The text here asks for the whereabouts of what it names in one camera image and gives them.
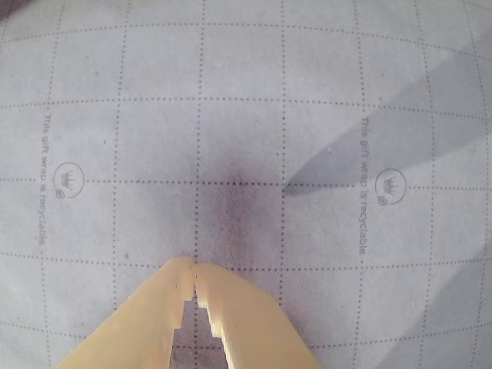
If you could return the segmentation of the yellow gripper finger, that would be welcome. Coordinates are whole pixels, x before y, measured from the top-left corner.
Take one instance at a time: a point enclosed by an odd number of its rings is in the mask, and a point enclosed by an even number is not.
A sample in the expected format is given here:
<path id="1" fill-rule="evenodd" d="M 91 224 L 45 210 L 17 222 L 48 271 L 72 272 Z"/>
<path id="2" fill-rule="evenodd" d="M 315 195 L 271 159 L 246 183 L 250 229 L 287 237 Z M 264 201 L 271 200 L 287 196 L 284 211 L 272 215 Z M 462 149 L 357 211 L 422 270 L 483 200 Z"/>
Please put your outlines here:
<path id="1" fill-rule="evenodd" d="M 230 368 L 322 367 L 266 291 L 213 264 L 196 265 L 194 282 Z"/>
<path id="2" fill-rule="evenodd" d="M 173 258 L 147 278 L 59 368 L 168 368 L 184 303 L 194 295 L 194 262 Z"/>

